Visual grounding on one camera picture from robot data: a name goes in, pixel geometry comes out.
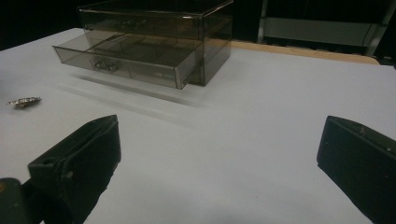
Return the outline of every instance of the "white table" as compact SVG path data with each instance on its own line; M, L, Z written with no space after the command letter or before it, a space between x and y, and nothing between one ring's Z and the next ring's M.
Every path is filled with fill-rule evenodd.
M72 29L0 51L0 176L117 114L122 161L86 223L371 223L316 161L328 115L396 139L396 72L247 49L174 90L61 64ZM40 96L25 109L6 105Z

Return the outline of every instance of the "dark background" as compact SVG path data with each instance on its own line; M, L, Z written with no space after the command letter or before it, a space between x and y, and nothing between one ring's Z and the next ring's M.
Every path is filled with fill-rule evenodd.
M388 1L270 0L267 15L307 20L379 22ZM6 0L0 9L0 50L81 27L76 8L96 2L101 0ZM261 13L262 0L234 0L233 38L256 42ZM375 55L396 58L395 15Z

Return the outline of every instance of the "drawer handle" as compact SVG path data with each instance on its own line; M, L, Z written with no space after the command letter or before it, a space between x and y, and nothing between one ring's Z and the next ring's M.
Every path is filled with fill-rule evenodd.
M126 29L126 28L133 28L133 29L137 29L139 26L143 25L146 21L142 20L142 21L134 21L134 20L126 20L126 21L122 21L121 24L121 28Z
M96 63L95 68L101 69L101 70L107 70L107 72L109 72L109 73L114 73L115 71L117 71L119 69L115 64L104 63L104 62Z

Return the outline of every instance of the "wooden table edge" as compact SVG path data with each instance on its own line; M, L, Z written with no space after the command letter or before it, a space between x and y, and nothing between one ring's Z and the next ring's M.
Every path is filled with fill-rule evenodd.
M232 48L238 48L238 49L252 49L252 50L260 50L260 51L266 51L272 53L297 55L297 56L328 59L328 60L335 60L342 62L368 63L368 64L379 65L379 62L374 58L370 58L368 56L354 55L354 54L326 52L326 51L318 51L312 49L285 48L280 46L262 45L262 44L248 43L248 42L235 41L235 40L231 42L231 46Z

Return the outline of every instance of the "plastic storage box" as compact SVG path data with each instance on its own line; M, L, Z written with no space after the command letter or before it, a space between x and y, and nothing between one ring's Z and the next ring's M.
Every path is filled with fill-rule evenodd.
M182 89L230 56L233 0L108 1L78 14L85 34L54 47L62 63Z

